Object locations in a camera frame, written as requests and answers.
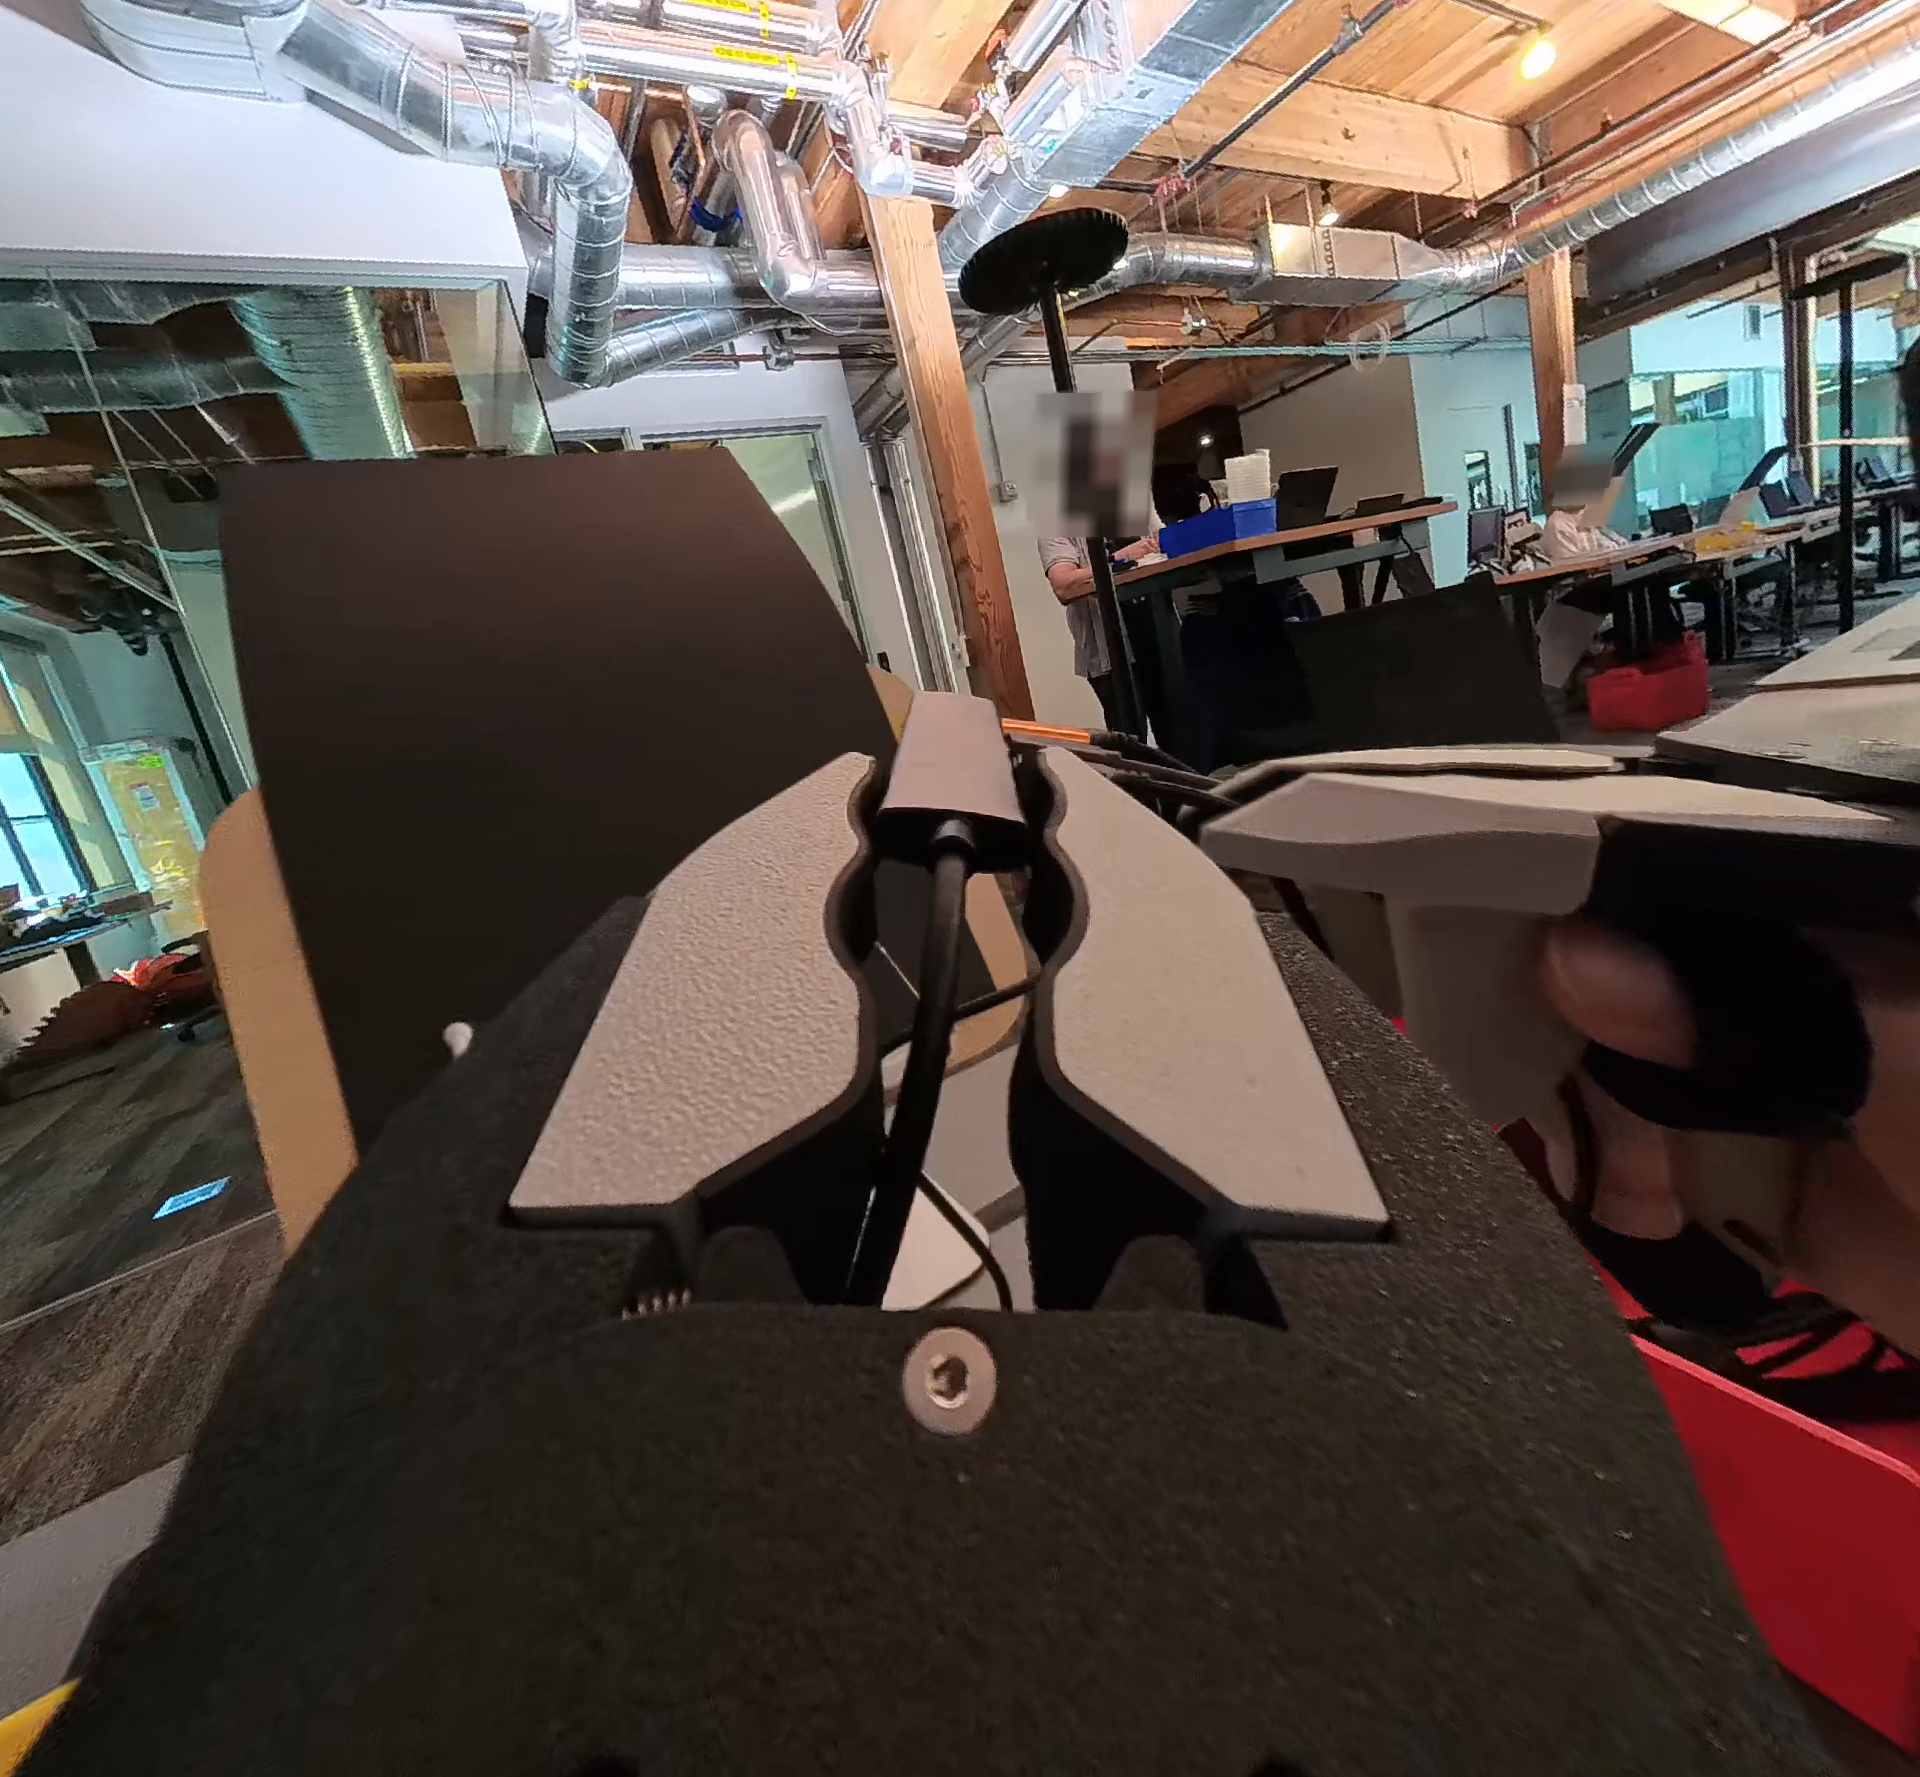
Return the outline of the blue plastic bin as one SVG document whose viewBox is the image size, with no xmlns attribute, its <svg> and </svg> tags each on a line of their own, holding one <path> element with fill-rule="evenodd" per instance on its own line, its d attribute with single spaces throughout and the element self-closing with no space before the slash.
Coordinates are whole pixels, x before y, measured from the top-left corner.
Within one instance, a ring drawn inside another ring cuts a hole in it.
<svg viewBox="0 0 1920 1777">
<path fill-rule="evenodd" d="M 1278 528 L 1278 500 L 1265 495 L 1216 504 L 1194 516 L 1164 521 L 1155 532 L 1155 542 L 1167 559 L 1175 559 L 1209 553 L 1228 543 L 1272 536 Z"/>
</svg>

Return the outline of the red bag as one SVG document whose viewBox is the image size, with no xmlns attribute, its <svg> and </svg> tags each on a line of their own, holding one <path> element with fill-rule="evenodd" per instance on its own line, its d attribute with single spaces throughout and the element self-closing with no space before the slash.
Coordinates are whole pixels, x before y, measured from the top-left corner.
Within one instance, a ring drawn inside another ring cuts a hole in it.
<svg viewBox="0 0 1920 1777">
<path fill-rule="evenodd" d="M 1696 630 L 1644 661 L 1611 661 L 1585 685 L 1585 712 L 1598 735 L 1658 735 L 1708 714 L 1710 705 L 1708 646 Z"/>
</svg>

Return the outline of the black disc on black rod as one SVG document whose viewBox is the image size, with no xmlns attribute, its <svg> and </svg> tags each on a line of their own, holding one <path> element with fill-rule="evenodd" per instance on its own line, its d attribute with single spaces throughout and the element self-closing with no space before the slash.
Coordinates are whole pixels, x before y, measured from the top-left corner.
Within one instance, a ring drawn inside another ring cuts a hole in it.
<svg viewBox="0 0 1920 1777">
<path fill-rule="evenodd" d="M 1120 616 L 1113 547 L 1139 532 L 1147 510 L 1149 422 L 1132 394 L 1100 395 L 1076 384 L 1065 300 L 1100 281 L 1129 249 L 1120 216 L 1067 207 L 1005 228 L 964 263 L 961 300 L 990 317 L 1038 320 L 1052 394 L 1034 415 L 1034 446 L 1045 467 L 1031 497 L 1084 539 L 1084 569 L 1107 655 L 1109 707 L 1118 732 L 1144 740 L 1147 719 Z"/>
</svg>

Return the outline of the black board with wooden frame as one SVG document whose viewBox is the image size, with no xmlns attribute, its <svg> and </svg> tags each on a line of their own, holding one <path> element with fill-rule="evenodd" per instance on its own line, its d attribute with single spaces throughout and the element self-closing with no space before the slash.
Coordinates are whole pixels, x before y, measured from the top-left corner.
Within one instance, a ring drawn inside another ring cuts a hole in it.
<svg viewBox="0 0 1920 1777">
<path fill-rule="evenodd" d="M 201 898 L 281 1246 L 613 901 L 914 688 L 718 446 L 218 475 L 251 791 Z"/>
</svg>

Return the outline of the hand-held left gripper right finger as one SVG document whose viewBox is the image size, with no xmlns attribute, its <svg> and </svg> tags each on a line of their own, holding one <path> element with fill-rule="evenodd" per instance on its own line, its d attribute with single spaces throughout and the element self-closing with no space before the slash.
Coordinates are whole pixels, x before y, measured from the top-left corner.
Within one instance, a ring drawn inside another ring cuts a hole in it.
<svg viewBox="0 0 1920 1777">
<path fill-rule="evenodd" d="M 1252 902 L 1084 756 L 1045 746 L 1026 919 L 1040 957 L 1012 1087 L 1030 1236 L 1137 1164 L 1230 1236 L 1378 1241 L 1378 1182 Z"/>
</svg>

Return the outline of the glass door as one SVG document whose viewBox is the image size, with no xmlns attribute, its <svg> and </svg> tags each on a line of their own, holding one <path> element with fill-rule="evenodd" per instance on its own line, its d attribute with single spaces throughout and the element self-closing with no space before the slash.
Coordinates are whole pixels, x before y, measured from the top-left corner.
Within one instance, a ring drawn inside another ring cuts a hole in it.
<svg viewBox="0 0 1920 1777">
<path fill-rule="evenodd" d="M 816 428 L 724 433 L 724 448 L 779 518 L 806 562 L 828 589 L 856 646 L 872 652 L 841 511 L 829 479 L 826 448 Z"/>
</svg>

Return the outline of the grey usb hub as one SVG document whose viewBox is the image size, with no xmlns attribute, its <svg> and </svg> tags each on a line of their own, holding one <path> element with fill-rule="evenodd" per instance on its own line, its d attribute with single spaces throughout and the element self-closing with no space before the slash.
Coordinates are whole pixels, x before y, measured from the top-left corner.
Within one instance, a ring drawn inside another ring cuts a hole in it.
<svg viewBox="0 0 1920 1777">
<path fill-rule="evenodd" d="M 914 698 L 870 837 L 881 859 L 924 869 L 949 849 L 977 872 L 1027 866 L 1034 834 L 991 703 L 949 692 Z"/>
</svg>

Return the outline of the red plastic bin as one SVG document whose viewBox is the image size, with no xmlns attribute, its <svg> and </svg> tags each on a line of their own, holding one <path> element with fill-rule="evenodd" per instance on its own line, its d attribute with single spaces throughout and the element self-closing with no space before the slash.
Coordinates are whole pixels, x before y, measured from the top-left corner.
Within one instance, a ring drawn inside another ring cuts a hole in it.
<svg viewBox="0 0 1920 1777">
<path fill-rule="evenodd" d="M 1600 1269 L 1763 1643 L 1916 1765 L 1916 1129 L 1670 1132 L 1567 1069 L 1456 1083 Z"/>
</svg>

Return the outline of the yellow plastic bin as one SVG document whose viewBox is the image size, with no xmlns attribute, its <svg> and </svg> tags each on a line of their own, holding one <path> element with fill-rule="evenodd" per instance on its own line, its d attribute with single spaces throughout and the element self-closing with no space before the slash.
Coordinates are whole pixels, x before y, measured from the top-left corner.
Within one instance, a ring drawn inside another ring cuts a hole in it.
<svg viewBox="0 0 1920 1777">
<path fill-rule="evenodd" d="M 68 1678 L 54 1688 L 26 1701 L 9 1714 L 1 1716 L 0 1723 L 0 1773 L 15 1775 L 28 1755 L 33 1751 L 37 1738 L 43 1734 L 54 1716 L 60 1714 L 61 1704 L 78 1688 L 74 1678 Z"/>
</svg>

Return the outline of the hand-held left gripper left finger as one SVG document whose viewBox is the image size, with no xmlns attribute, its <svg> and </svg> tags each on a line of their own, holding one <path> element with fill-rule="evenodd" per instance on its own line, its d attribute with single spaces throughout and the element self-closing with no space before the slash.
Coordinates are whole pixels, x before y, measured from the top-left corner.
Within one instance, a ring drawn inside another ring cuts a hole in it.
<svg viewBox="0 0 1920 1777">
<path fill-rule="evenodd" d="M 680 1221 L 806 1141 L 873 1142 L 875 1006 L 848 934 L 878 759 L 843 753 L 683 856 L 641 905 L 507 1211 Z"/>
</svg>

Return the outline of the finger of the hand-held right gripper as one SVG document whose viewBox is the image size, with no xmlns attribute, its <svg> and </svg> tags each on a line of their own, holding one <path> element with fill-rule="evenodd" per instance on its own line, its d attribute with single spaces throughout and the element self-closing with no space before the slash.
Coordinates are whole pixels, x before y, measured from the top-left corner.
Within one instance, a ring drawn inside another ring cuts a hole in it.
<svg viewBox="0 0 1920 1777">
<path fill-rule="evenodd" d="M 1199 847 L 1405 907 L 1911 912 L 1910 813 L 1686 777 L 1307 775 L 1213 816 Z"/>
<path fill-rule="evenodd" d="M 1501 781 L 1582 779 L 1620 775 L 1625 762 L 1607 753 L 1571 745 L 1437 745 L 1311 753 L 1252 762 L 1224 775 L 1226 799 L 1260 799 L 1307 775 L 1351 777 L 1478 777 Z"/>
</svg>

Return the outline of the wooden post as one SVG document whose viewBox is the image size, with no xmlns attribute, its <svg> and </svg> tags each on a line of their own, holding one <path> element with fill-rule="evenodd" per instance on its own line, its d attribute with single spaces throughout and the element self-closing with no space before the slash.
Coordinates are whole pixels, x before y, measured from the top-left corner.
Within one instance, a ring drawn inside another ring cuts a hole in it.
<svg viewBox="0 0 1920 1777">
<path fill-rule="evenodd" d="M 1574 255 L 1557 249 L 1523 273 L 1526 325 L 1537 420 L 1539 510 L 1547 516 L 1570 450 L 1588 435 L 1585 387 L 1576 368 Z"/>
</svg>

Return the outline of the black panel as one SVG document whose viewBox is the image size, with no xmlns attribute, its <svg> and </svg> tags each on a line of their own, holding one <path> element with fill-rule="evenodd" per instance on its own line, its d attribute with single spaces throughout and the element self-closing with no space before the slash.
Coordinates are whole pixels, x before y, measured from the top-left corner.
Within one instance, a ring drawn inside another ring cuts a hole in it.
<svg viewBox="0 0 1920 1777">
<path fill-rule="evenodd" d="M 1324 750 L 1523 746 L 1560 736 L 1537 657 L 1488 574 L 1326 614 L 1292 626 L 1287 638 Z"/>
</svg>

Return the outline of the wooden ceiling beam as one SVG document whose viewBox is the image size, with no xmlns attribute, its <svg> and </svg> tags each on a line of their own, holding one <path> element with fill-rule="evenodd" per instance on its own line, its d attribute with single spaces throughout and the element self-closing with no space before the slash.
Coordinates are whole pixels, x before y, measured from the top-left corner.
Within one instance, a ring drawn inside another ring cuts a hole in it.
<svg viewBox="0 0 1920 1777">
<path fill-rule="evenodd" d="M 901 392 L 938 510 L 967 679 L 1003 717 L 1036 712 L 997 539 L 932 206 L 859 191 Z"/>
</svg>

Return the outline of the large glass window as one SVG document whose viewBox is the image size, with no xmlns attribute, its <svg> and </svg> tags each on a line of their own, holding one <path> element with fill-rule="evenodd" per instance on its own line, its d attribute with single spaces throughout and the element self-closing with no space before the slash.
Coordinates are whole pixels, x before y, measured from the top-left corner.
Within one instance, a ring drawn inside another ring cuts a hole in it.
<svg viewBox="0 0 1920 1777">
<path fill-rule="evenodd" d="M 222 800 L 170 655 L 5 614 L 4 686 L 92 886 L 146 895 L 166 937 L 201 931 L 201 853 Z"/>
</svg>

